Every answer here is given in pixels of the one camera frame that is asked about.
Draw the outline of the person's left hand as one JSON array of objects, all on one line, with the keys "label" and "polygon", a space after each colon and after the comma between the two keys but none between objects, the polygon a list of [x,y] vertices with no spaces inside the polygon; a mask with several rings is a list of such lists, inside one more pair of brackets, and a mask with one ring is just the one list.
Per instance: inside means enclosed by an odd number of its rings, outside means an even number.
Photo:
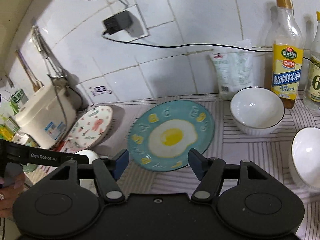
[{"label": "person's left hand", "polygon": [[20,173],[15,177],[14,185],[1,189],[1,218],[12,217],[12,207],[15,200],[24,190],[25,174]]}]

